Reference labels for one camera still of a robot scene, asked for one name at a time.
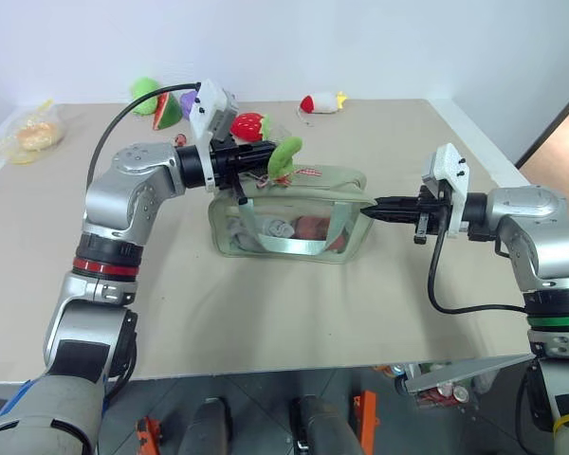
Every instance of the table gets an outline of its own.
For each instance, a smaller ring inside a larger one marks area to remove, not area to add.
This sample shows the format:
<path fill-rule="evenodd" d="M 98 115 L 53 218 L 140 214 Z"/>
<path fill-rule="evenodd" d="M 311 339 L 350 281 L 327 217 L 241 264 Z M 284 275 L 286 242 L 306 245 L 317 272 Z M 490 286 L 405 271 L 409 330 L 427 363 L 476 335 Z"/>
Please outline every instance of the table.
<path fill-rule="evenodd" d="M 0 382 L 44 369 L 46 326 L 71 268 L 83 215 L 89 157 L 117 104 L 65 105 L 68 131 L 55 153 L 0 171 Z M 303 138 L 302 164 L 366 173 L 367 192 L 416 195 L 429 154 L 452 142 L 468 160 L 470 190 L 495 184 L 425 100 L 346 102 L 335 115 L 297 117 L 296 103 L 242 103 Z M 137 141 L 189 134 L 182 121 L 154 132 L 130 116 L 106 144 L 98 172 Z M 135 377 L 233 373 L 463 359 L 529 352 L 523 315 L 447 316 L 426 295 L 433 239 L 413 227 L 376 222 L 345 265 L 232 259 L 211 242 L 202 189 L 167 201 L 145 248 L 137 300 Z M 436 292 L 447 306 L 523 304 L 508 261 L 465 235 L 445 242 Z"/>

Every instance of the red ring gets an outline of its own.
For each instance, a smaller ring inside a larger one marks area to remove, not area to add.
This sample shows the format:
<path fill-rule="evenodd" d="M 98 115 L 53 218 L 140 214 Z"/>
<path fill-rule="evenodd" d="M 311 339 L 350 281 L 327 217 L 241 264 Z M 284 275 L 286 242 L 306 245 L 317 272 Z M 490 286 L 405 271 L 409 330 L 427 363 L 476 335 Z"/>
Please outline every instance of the red ring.
<path fill-rule="evenodd" d="M 139 272 L 139 267 L 96 263 L 95 261 L 88 261 L 81 258 L 74 258 L 74 268 L 88 272 L 103 273 L 105 275 L 120 275 L 122 277 L 135 277 Z"/>

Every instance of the purple plush toy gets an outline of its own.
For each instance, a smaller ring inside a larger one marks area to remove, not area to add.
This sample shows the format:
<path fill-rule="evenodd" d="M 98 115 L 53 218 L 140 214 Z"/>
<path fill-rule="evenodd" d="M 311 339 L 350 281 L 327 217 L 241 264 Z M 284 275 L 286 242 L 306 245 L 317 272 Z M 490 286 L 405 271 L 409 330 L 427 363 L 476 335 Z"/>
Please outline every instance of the purple plush toy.
<path fill-rule="evenodd" d="M 181 104 L 181 110 L 183 111 L 183 117 L 187 120 L 190 119 L 190 111 L 192 111 L 193 101 L 198 96 L 198 92 L 192 90 L 191 92 L 186 92 L 179 98 L 179 103 Z"/>

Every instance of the orange bracket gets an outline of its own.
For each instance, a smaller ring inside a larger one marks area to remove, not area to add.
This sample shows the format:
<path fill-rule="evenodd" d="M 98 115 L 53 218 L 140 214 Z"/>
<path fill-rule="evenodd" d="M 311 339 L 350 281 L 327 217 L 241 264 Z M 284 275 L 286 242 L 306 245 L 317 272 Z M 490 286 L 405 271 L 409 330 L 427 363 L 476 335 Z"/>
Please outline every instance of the orange bracket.
<path fill-rule="evenodd" d="M 139 439 L 138 455 L 160 455 L 160 421 L 145 416 L 137 421 L 135 430 Z"/>
<path fill-rule="evenodd" d="M 372 391 L 363 391 L 354 397 L 354 414 L 358 419 L 357 437 L 365 455 L 373 455 L 376 439 L 376 427 L 379 419 L 376 417 L 377 395 Z"/>

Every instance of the yellow ring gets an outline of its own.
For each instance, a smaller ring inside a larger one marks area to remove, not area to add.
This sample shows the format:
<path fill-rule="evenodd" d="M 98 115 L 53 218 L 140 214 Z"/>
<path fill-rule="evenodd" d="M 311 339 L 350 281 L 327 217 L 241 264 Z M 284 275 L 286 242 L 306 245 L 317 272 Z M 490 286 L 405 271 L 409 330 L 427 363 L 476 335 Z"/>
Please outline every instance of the yellow ring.
<path fill-rule="evenodd" d="M 555 422 L 554 426 L 552 427 L 552 435 L 555 436 L 559 428 L 565 424 L 569 424 L 569 414 L 563 415 L 559 420 Z"/>

